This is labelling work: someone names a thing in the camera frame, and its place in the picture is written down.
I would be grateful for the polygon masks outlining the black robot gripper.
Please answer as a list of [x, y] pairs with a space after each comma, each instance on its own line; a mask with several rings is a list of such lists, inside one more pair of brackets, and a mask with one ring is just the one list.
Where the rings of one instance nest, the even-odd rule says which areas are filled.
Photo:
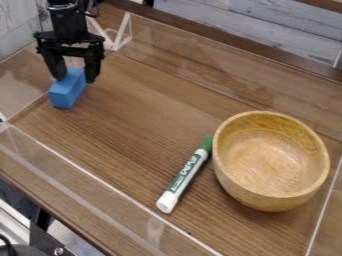
[[52, 30], [36, 32], [37, 53], [42, 56], [50, 75], [62, 80], [66, 75], [64, 57], [84, 59], [84, 73], [88, 83], [93, 83], [100, 74], [104, 55], [104, 37], [88, 31], [85, 6], [48, 6]]

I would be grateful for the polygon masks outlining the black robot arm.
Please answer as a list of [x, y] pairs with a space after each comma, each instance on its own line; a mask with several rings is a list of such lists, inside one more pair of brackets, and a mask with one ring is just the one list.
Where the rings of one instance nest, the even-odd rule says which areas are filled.
[[36, 50], [42, 56], [52, 77], [66, 76], [64, 57], [84, 59], [85, 81], [93, 83], [100, 74], [104, 59], [104, 37], [88, 31], [85, 18], [99, 14], [88, 13], [89, 0], [46, 0], [52, 30], [36, 32]]

